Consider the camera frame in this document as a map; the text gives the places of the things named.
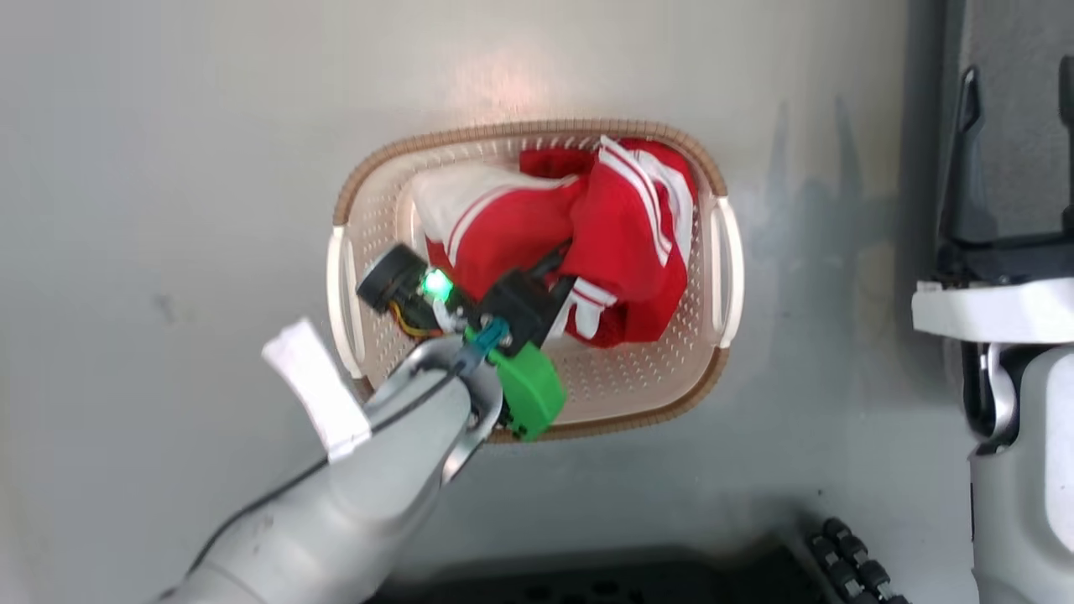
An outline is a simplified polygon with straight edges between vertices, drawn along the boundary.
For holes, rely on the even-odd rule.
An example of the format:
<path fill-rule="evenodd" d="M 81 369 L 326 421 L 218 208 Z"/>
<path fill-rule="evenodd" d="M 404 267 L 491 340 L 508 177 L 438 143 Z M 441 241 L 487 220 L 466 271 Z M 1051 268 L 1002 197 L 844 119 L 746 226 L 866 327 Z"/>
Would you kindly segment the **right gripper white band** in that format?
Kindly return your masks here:
<path fill-rule="evenodd" d="M 983 99 L 977 66 L 960 80 L 939 220 L 937 271 L 912 297 L 916 331 L 957 341 L 1060 345 L 1073 341 L 1074 56 L 1058 68 L 1066 130 L 1064 233 L 998 238 L 983 195 Z"/>

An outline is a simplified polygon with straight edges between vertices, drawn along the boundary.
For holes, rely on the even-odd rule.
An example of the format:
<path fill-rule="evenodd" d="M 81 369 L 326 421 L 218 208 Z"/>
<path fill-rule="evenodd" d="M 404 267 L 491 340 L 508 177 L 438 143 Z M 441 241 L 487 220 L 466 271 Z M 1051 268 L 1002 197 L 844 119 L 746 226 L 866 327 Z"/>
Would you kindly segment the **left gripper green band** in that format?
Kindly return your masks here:
<path fill-rule="evenodd" d="M 566 403 L 566 388 L 542 345 L 574 305 L 576 278 L 551 276 L 569 248 L 571 241 L 561 242 L 534 265 L 502 275 L 467 317 L 467 339 L 488 348 L 487 362 L 503 388 L 499 423 L 520 442 L 545 435 Z"/>

